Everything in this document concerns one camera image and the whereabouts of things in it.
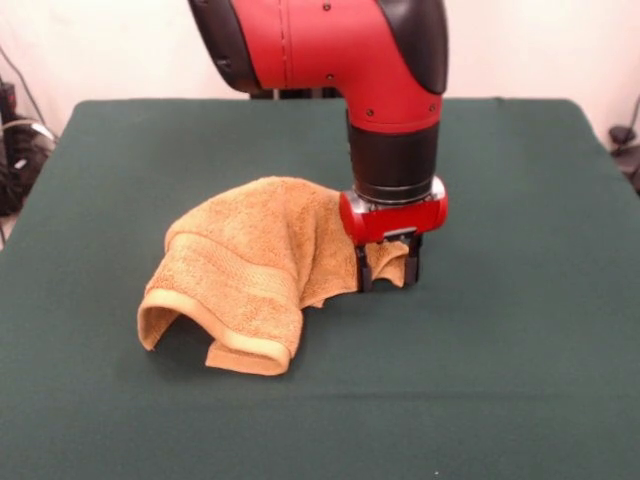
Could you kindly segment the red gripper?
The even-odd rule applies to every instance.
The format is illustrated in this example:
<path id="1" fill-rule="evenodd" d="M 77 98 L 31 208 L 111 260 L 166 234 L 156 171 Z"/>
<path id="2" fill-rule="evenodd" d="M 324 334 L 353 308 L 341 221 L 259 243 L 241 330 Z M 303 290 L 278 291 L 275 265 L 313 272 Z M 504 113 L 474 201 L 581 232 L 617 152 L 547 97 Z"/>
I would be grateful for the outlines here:
<path id="1" fill-rule="evenodd" d="M 420 277 L 422 234 L 437 230 L 445 223 L 448 195 L 439 177 L 433 179 L 431 191 L 425 198 L 405 205 L 371 203 L 349 190 L 339 195 L 339 214 L 347 236 L 355 245 L 358 291 L 369 292 L 373 283 L 365 245 L 412 235 L 407 241 L 404 272 L 404 286 L 410 287 Z"/>

